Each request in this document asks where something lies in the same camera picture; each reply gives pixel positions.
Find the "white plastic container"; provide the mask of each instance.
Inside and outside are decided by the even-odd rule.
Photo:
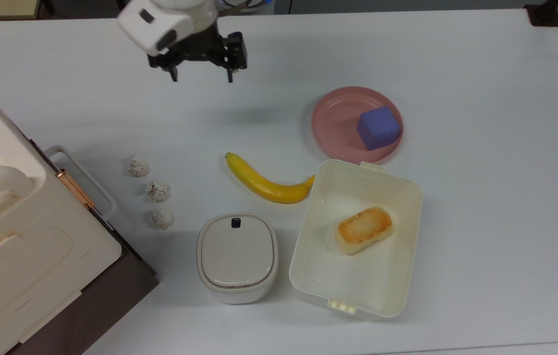
[[[369,163],[328,160],[312,187],[290,264],[297,298],[364,320],[395,317],[405,307],[421,216],[421,188]],[[346,255],[338,224],[369,207],[391,214],[391,236]]]
[[[278,262],[272,226],[253,213],[217,216],[198,236],[200,280],[225,303],[249,303],[263,297],[274,281]]]
[[[49,322],[121,245],[0,110],[0,354]]]

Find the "purple sponge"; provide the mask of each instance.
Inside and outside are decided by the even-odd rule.
[[[367,149],[374,150],[395,142],[399,124],[391,110],[384,106],[360,115],[358,133]]]

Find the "toasted bread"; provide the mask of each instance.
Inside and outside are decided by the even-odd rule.
[[[340,250],[352,255],[391,234],[391,215],[381,207],[371,207],[338,225],[335,240]]]

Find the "gold hinge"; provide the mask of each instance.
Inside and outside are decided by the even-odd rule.
[[[88,197],[88,195],[79,187],[79,185],[73,180],[71,175],[67,173],[67,171],[62,168],[60,171],[55,175],[56,178],[66,186],[67,189],[75,196],[75,198],[82,204],[85,209],[89,210],[94,207],[94,202]]]

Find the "banana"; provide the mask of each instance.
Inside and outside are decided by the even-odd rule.
[[[316,175],[312,175],[312,177],[302,184],[292,186],[279,185],[259,175],[259,173],[250,168],[248,163],[238,155],[226,153],[225,157],[228,167],[247,188],[266,200],[279,204],[295,204],[303,200],[310,192],[312,184],[314,184],[314,178],[316,177]]]

